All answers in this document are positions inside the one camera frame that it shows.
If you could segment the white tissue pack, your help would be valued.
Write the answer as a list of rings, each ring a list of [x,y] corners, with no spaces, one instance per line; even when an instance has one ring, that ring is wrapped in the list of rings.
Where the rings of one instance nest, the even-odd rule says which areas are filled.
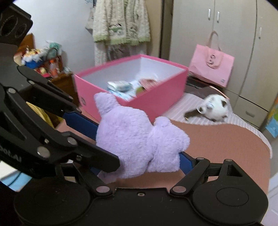
[[[134,96],[132,96],[130,94],[126,94],[124,92],[113,91],[113,90],[109,90],[108,92],[113,94],[116,97],[119,97],[119,98],[125,100],[125,101],[130,101],[135,98]]]

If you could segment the striped bed sheet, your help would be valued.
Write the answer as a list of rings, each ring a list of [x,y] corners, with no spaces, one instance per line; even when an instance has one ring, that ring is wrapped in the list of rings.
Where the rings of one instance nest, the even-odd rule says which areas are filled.
[[[266,146],[269,149],[270,158],[273,157],[272,147],[268,139],[251,124],[247,123],[239,116],[234,114],[230,104],[228,104],[228,117],[226,117],[223,121],[213,122],[212,120],[209,120],[204,116],[193,116],[188,120],[186,120],[184,114],[186,112],[196,109],[202,103],[202,101],[203,101],[202,98],[194,94],[184,93],[181,99],[173,106],[171,106],[170,109],[163,114],[163,116],[171,120],[175,120],[177,122],[184,122],[188,124],[206,125],[206,126],[231,124],[231,125],[236,125],[239,127],[246,128],[247,130],[253,132],[256,136],[258,136],[263,141],[264,144],[266,144]]]

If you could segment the blue bowl of toys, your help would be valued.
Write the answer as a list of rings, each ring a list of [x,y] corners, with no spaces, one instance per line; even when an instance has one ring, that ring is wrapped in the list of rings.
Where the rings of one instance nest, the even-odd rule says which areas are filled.
[[[21,64],[28,68],[35,69],[44,63],[45,56],[45,49],[27,49],[21,58]]]

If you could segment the pink storage box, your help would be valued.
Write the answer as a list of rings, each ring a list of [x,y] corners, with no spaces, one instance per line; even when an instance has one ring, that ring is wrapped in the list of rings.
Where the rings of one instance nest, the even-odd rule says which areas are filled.
[[[188,68],[184,65],[153,56],[135,55],[86,69],[75,74],[74,80],[82,108],[96,120],[101,117],[94,95],[108,92],[107,82],[124,80],[132,84],[127,94],[135,98],[125,101],[116,97],[119,104],[143,110],[153,122],[182,97],[187,73]],[[136,89],[141,87],[140,79],[154,79],[159,84],[136,96]]]

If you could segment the blue wet wipes pack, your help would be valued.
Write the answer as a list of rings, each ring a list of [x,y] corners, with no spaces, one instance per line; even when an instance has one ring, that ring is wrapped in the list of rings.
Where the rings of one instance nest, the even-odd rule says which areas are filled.
[[[107,82],[107,88],[114,92],[127,92],[132,89],[132,84],[124,80]]]

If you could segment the grey wooden wardrobe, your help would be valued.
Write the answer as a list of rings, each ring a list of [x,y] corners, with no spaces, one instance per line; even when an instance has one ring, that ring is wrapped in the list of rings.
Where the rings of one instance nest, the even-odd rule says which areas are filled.
[[[189,66],[197,47],[234,59],[221,82],[235,114],[261,127],[277,96],[277,9],[272,1],[174,1],[170,60]]]

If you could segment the purple plush toy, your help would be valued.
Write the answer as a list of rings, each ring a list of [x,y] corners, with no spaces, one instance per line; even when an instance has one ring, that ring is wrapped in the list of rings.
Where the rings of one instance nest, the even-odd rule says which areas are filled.
[[[163,116],[151,123],[144,111],[120,105],[112,94],[97,93],[94,100],[101,116],[96,145],[120,160],[116,171],[98,174],[101,180],[109,184],[145,172],[179,170],[179,154],[190,144],[183,130]]]

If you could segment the floral pink scrunchie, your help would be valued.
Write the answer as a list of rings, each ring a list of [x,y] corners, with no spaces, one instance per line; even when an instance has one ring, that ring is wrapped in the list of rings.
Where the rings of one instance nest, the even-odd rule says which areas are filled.
[[[140,79],[139,83],[145,90],[150,90],[159,84],[159,82],[154,79]]]

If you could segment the wooden nightstand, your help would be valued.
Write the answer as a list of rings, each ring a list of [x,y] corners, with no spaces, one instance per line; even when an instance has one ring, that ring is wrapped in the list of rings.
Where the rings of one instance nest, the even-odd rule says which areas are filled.
[[[45,55],[41,56],[38,62],[32,60],[24,63],[22,61],[24,56],[35,56],[41,53],[45,53]],[[75,105],[79,105],[78,95],[73,84],[73,73],[69,69],[63,67],[62,56],[58,54],[58,46],[56,44],[51,48],[36,49],[34,45],[34,35],[30,33],[26,35],[21,42],[14,55],[14,61],[19,65],[35,70],[42,77],[48,79],[59,89],[67,93]]]

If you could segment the white brown plush cat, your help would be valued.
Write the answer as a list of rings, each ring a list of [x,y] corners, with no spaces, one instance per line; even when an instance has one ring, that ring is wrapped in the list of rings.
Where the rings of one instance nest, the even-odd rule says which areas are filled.
[[[184,113],[184,118],[203,116],[212,122],[223,122],[228,117],[228,100],[218,94],[208,95],[194,110]]]

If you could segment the green makeup sponge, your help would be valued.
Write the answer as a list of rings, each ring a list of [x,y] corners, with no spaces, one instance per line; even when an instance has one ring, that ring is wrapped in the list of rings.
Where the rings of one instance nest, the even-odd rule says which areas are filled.
[[[142,92],[144,92],[145,91],[145,88],[144,87],[138,87],[137,89],[136,89],[136,96],[137,95],[139,95],[140,93],[142,93]]]

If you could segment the pink tote bag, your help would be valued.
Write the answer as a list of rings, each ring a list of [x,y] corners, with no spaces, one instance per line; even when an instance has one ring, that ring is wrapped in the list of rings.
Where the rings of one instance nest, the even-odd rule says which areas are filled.
[[[192,56],[189,71],[198,79],[225,88],[231,76],[234,65],[234,57],[224,53],[218,46],[211,48],[216,31],[210,33],[205,46],[196,45]]]

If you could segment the cream knitted cardigan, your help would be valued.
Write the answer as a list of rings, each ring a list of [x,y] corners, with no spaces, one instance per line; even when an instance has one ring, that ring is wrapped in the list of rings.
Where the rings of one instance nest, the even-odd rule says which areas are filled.
[[[92,15],[95,65],[147,54],[151,41],[145,1],[96,1]]]

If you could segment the colourful paper gift bag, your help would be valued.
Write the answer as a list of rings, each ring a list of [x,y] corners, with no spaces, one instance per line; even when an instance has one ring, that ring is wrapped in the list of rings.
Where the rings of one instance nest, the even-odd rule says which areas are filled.
[[[277,99],[272,106],[271,111],[267,117],[266,130],[274,137],[278,135],[278,110],[277,110]]]

